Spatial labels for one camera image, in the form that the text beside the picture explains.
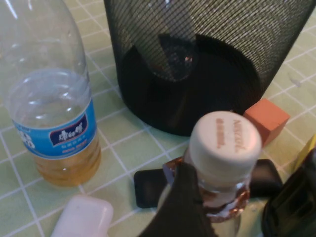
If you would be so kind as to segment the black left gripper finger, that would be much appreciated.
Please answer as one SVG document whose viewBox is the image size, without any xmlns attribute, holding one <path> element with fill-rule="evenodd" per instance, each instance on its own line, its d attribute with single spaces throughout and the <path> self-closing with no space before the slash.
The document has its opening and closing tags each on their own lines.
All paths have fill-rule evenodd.
<svg viewBox="0 0 316 237">
<path fill-rule="evenodd" d="M 170 192 L 141 237 L 213 237 L 193 166 L 180 163 Z"/>
</svg>

